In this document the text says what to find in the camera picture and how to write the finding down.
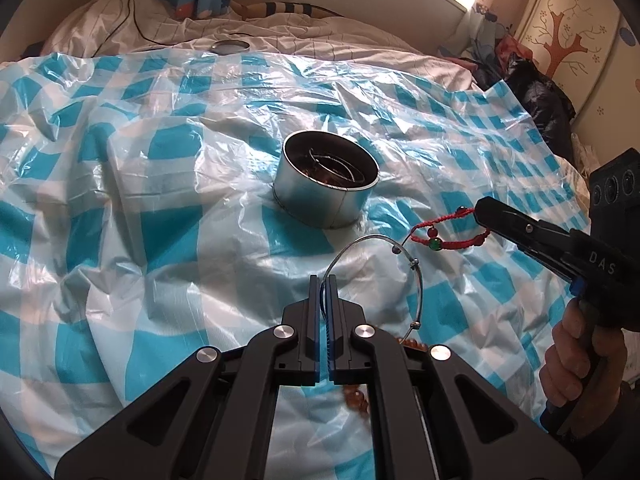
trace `silver screw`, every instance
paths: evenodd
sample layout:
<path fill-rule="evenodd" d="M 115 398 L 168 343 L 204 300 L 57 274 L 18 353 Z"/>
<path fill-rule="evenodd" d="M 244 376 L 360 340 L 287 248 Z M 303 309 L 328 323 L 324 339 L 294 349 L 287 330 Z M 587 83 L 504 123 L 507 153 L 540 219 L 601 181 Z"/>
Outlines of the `silver screw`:
<path fill-rule="evenodd" d="M 198 350 L 196 354 L 196 359 L 201 363 L 211 363 L 218 358 L 218 352 L 216 352 L 215 348 L 211 348 L 207 346 L 206 348 L 201 348 Z"/>
<path fill-rule="evenodd" d="M 354 332 L 356 333 L 356 336 L 367 339 L 376 333 L 376 329 L 371 325 L 358 325 Z"/>
<path fill-rule="evenodd" d="M 451 357 L 451 350 L 444 345 L 432 346 L 429 350 L 431 357 L 438 361 L 446 361 Z"/>
<path fill-rule="evenodd" d="M 289 325 L 278 325 L 273 329 L 273 335 L 278 339 L 289 339 L 294 333 L 294 330 Z"/>

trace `bed sheet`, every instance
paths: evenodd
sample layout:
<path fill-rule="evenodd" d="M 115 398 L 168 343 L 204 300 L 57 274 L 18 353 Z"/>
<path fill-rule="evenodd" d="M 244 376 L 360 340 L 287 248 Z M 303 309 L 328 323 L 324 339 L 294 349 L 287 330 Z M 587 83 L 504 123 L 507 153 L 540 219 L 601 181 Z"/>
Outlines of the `bed sheet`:
<path fill-rule="evenodd" d="M 0 116 L 0 406 L 49 471 L 199 346 L 236 348 L 276 324 L 308 276 L 363 234 L 403 239 L 485 195 L 588 225 L 504 83 L 450 92 L 282 54 L 52 54 L 0 71 Z M 273 199 L 280 143 L 309 128 L 380 165 L 349 228 L 311 229 Z M 440 229 L 449 240 L 478 231 L 469 218 Z M 410 251 L 425 277 L 418 338 L 450 345 L 536 418 L 566 284 L 499 237 Z M 354 249 L 335 273 L 369 322 L 404 333 L 415 284 L 386 244 Z M 368 422 L 321 363 L 317 386 L 281 390 L 266 477 L 372 480 Z"/>
<path fill-rule="evenodd" d="M 124 19 L 127 0 L 96 0 L 66 18 L 42 54 L 62 52 L 91 57 Z M 208 50 L 215 41 L 242 39 L 252 50 L 309 56 L 325 61 L 352 60 L 426 77 L 451 91 L 472 87 L 471 73 L 454 63 L 425 56 L 400 38 L 348 18 L 314 19 L 304 14 L 274 14 L 242 21 L 232 10 L 223 18 L 177 21 L 159 0 L 135 0 L 138 25 L 146 37 L 177 48 Z M 129 19 L 100 48 L 101 55 L 158 48 L 144 40 Z"/>

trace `silver can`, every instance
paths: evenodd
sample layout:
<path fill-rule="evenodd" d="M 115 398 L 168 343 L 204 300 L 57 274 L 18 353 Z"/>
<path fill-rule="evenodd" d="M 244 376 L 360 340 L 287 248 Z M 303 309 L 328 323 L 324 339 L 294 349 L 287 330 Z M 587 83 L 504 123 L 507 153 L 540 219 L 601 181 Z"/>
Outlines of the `silver can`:
<path fill-rule="evenodd" d="M 337 229 L 354 223 L 380 170 L 363 147 L 317 130 L 290 134 L 273 183 L 273 194 L 293 217 L 312 227 Z"/>

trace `human hand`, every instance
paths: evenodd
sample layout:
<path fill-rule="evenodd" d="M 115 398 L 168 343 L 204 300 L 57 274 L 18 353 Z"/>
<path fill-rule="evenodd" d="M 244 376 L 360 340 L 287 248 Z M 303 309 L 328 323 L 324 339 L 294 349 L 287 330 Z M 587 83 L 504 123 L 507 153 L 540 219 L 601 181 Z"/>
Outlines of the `human hand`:
<path fill-rule="evenodd" d="M 545 365 L 540 370 L 540 382 L 546 398 L 554 406 L 563 406 L 582 393 L 580 379 L 590 370 L 587 352 L 578 339 L 586 322 L 578 307 L 578 300 L 569 302 L 562 320 L 553 328 L 554 345 L 545 353 Z M 576 438 L 587 436 L 599 428 L 615 409 L 620 398 L 620 383 L 626 364 L 626 347 L 622 330 L 596 327 L 593 349 L 607 360 L 598 383 L 581 402 L 575 413 L 571 430 Z"/>

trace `green bead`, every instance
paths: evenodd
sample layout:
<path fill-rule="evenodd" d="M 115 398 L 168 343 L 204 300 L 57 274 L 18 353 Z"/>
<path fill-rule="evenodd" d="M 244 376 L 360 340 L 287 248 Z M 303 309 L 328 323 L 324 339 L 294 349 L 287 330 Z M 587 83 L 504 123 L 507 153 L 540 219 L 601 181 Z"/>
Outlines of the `green bead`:
<path fill-rule="evenodd" d="M 433 251 L 441 251 L 442 250 L 442 240 L 439 238 L 432 238 L 429 240 L 429 248 Z"/>

